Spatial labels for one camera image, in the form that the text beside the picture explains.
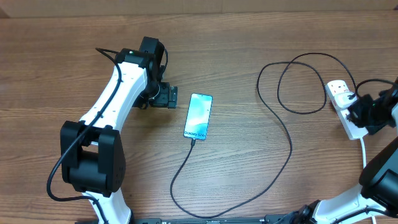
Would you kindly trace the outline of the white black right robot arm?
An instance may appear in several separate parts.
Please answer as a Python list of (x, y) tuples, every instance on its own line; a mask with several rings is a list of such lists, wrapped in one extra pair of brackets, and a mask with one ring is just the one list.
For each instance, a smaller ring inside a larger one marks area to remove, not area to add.
[[(397, 82), (371, 95), (357, 95), (344, 119), (369, 135), (385, 126), (397, 127)], [(365, 165), (358, 185), (329, 200), (304, 205), (280, 221), (287, 223), (354, 223), (372, 216), (397, 218), (397, 140), (392, 140)]]

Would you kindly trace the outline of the blue Galaxy S24 smartphone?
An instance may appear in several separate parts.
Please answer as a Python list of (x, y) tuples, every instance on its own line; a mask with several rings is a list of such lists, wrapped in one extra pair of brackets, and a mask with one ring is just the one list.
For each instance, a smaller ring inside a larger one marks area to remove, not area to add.
[(204, 141), (207, 137), (213, 97), (192, 93), (183, 131), (185, 138)]

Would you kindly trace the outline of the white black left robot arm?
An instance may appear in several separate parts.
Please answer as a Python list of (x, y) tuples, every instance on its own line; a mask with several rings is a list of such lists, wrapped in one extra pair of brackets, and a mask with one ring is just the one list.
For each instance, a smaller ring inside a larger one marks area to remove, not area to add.
[(132, 108), (176, 108), (178, 88), (162, 80), (168, 52), (159, 39), (144, 37), (138, 50), (98, 52), (112, 61), (113, 74), (93, 107), (78, 122), (63, 124), (54, 168), (81, 192), (77, 200), (90, 201), (94, 223), (134, 223), (121, 192), (126, 172), (121, 130)]

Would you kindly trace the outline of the white power strip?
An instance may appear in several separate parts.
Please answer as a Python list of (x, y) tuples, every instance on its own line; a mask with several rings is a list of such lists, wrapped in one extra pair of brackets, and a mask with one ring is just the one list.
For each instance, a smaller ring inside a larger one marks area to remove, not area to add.
[[(325, 90), (327, 95), (329, 96), (329, 99), (332, 102), (332, 105), (333, 105), (333, 97), (335, 95), (344, 92), (352, 92), (349, 91), (347, 84), (343, 80), (333, 80), (328, 82), (325, 86)], [(336, 110), (336, 113), (350, 140), (361, 139), (368, 134), (368, 130), (366, 128), (359, 128), (354, 123), (348, 120), (348, 116), (350, 115), (348, 107), (344, 110)]]

